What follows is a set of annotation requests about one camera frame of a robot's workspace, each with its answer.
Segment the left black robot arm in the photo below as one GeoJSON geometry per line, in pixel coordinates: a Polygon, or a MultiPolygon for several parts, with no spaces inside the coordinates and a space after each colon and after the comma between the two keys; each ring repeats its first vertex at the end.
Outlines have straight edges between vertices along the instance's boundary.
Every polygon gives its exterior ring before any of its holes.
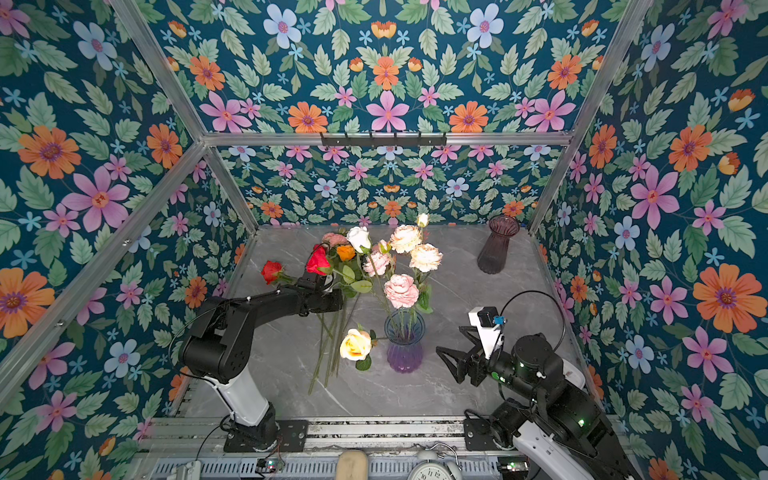
{"type": "Polygon", "coordinates": [[[208,382],[228,409],[225,452],[270,451],[287,437],[248,366],[255,330],[284,317],[337,313],[343,306],[341,289],[312,273],[271,293],[203,303],[184,337],[180,361],[193,377],[208,382]]]}

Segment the blue purple glass vase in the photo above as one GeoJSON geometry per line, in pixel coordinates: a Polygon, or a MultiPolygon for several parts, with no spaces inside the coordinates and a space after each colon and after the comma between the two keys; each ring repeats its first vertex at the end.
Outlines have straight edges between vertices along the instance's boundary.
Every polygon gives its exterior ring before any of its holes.
{"type": "Polygon", "coordinates": [[[398,309],[384,324],[388,340],[387,362],[398,373],[413,373],[423,362],[422,340],[426,332],[423,317],[414,309],[398,309]]]}

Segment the white rose stem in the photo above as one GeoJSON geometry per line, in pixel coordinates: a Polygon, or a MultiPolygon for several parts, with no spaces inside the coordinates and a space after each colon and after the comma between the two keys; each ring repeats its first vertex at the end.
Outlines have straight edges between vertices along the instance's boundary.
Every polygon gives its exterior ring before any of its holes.
{"type": "Polygon", "coordinates": [[[344,268],[343,289],[352,296],[371,295],[384,308],[387,315],[395,308],[386,299],[384,284],[395,273],[396,260],[390,244],[381,240],[374,242],[366,227],[354,227],[346,235],[355,256],[344,268]]]}

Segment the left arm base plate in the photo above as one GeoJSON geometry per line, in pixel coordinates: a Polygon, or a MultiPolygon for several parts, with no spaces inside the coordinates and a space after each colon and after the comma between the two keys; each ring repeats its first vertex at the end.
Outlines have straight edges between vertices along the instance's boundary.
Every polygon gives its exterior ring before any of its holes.
{"type": "Polygon", "coordinates": [[[227,427],[225,453],[298,453],[304,450],[308,438],[306,420],[267,419],[257,426],[234,423],[227,427]]]}

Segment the peach peony flower stem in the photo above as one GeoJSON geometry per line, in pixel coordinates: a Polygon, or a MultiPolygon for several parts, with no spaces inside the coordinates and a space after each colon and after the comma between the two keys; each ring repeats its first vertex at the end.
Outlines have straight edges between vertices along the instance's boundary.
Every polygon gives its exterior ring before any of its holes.
{"type": "Polygon", "coordinates": [[[416,280],[420,291],[415,309],[420,314],[431,313],[431,285],[428,280],[442,263],[443,253],[426,241],[426,229],[430,219],[427,213],[417,216],[415,225],[397,227],[390,236],[389,244],[396,255],[408,258],[409,274],[416,280]]]}

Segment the pink peony flower stem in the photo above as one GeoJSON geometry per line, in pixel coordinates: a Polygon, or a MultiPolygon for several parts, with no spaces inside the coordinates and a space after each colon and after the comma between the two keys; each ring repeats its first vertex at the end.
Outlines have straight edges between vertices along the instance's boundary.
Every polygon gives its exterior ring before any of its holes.
{"type": "Polygon", "coordinates": [[[378,288],[379,297],[388,305],[391,338],[398,342],[411,341],[415,337],[415,305],[420,296],[416,280],[409,274],[396,272],[396,257],[385,241],[372,246],[363,269],[378,288]]]}

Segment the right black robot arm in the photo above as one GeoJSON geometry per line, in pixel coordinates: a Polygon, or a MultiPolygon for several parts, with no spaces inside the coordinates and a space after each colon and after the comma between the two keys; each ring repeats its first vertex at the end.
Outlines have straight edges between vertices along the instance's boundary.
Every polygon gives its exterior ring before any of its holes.
{"type": "Polygon", "coordinates": [[[487,354],[471,328],[460,331],[470,350],[436,349],[453,378],[474,386],[491,379],[505,395],[489,415],[465,413],[468,450],[516,450],[552,479],[640,478],[608,416],[579,378],[568,379],[542,334],[519,338],[510,351],[492,342],[487,354]]]}

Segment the dark purple glass vase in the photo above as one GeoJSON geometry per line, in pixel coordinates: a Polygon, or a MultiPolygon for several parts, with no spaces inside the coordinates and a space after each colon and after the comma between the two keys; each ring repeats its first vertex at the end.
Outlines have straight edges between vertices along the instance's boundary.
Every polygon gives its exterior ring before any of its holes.
{"type": "Polygon", "coordinates": [[[498,274],[506,266],[509,243],[520,231],[520,224],[516,218],[498,215],[487,225],[490,235],[477,258],[477,266],[486,274],[498,274]]]}

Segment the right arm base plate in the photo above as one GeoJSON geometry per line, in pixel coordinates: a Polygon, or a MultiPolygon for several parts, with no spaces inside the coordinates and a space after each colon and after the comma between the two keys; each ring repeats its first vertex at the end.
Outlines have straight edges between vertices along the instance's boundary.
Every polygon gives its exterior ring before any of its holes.
{"type": "Polygon", "coordinates": [[[468,451],[510,451],[513,440],[490,416],[472,409],[464,410],[464,441],[468,451]]]}

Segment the cream yellow rose stem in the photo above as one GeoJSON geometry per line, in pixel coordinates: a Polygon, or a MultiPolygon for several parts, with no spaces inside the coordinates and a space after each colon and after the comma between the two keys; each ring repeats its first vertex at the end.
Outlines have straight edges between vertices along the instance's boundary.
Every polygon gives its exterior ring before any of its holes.
{"type": "Polygon", "coordinates": [[[387,336],[379,336],[374,330],[351,328],[341,340],[338,353],[342,360],[353,363],[356,370],[366,372],[375,363],[373,351],[389,342],[387,336]]]}

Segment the red rose stem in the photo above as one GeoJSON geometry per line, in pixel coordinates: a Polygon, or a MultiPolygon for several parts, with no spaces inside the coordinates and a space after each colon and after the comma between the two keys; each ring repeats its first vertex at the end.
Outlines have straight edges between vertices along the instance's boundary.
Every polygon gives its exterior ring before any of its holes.
{"type": "Polygon", "coordinates": [[[350,302],[371,296],[387,313],[392,313],[394,308],[385,298],[384,284],[394,273],[394,267],[394,257],[389,251],[382,253],[379,245],[358,252],[350,243],[322,242],[313,247],[306,271],[326,277],[326,284],[340,289],[350,302]]]}

